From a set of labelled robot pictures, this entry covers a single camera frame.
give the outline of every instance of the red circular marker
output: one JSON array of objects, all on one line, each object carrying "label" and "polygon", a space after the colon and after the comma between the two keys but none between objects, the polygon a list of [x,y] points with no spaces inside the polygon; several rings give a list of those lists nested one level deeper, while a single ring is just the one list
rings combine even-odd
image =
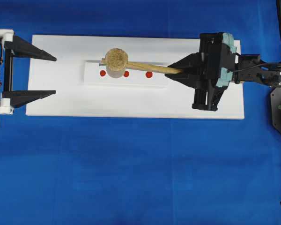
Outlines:
[{"label": "red circular marker", "polygon": [[100,76],[105,76],[105,75],[106,75],[105,70],[101,70],[101,71],[100,71]]},{"label": "red circular marker", "polygon": [[147,78],[151,78],[153,76],[153,73],[152,72],[146,72],[146,77]]},{"label": "red circular marker", "polygon": [[128,77],[128,76],[129,76],[129,72],[128,72],[128,71],[125,71],[124,77]]}]

